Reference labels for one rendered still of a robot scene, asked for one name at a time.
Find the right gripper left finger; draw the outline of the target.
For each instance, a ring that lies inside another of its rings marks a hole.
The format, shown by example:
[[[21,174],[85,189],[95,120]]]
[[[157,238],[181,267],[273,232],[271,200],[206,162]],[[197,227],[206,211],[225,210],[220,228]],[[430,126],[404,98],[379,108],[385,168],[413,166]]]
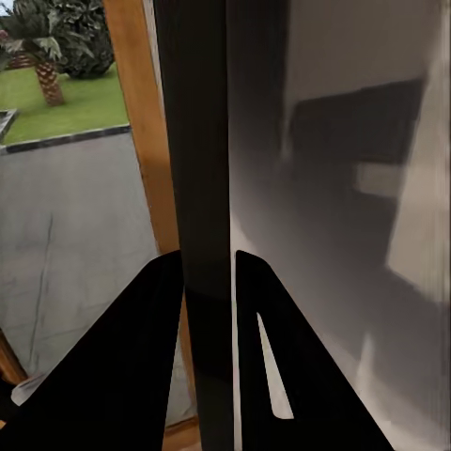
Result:
[[[151,260],[0,429],[0,451],[162,451],[184,289]]]

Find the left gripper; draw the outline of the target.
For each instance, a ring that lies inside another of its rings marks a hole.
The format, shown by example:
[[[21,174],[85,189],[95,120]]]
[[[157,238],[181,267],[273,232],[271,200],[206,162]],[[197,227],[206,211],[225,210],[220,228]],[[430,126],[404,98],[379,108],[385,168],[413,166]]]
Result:
[[[12,390],[15,387],[17,384],[12,384],[0,393],[0,421],[7,422],[20,409],[12,399]]]

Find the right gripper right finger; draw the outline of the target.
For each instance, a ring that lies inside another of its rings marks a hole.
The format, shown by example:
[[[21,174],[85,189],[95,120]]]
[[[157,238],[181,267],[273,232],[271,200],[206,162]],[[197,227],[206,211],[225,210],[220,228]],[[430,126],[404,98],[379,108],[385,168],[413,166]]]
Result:
[[[271,266],[236,253],[242,451],[394,451]],[[272,413],[261,316],[294,419]]]

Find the poster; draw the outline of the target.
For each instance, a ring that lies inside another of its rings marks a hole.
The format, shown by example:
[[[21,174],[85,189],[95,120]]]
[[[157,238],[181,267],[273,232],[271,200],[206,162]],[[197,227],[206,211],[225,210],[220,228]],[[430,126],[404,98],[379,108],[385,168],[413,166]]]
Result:
[[[226,0],[153,0],[202,451],[235,451]]]

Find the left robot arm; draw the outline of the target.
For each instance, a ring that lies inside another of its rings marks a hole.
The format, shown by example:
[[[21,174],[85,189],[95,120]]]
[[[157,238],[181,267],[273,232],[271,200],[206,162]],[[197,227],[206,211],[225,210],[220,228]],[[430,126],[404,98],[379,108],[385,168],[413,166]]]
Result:
[[[3,379],[3,372],[0,371],[0,421],[7,422],[46,378],[45,373],[40,373],[33,379],[12,384]]]

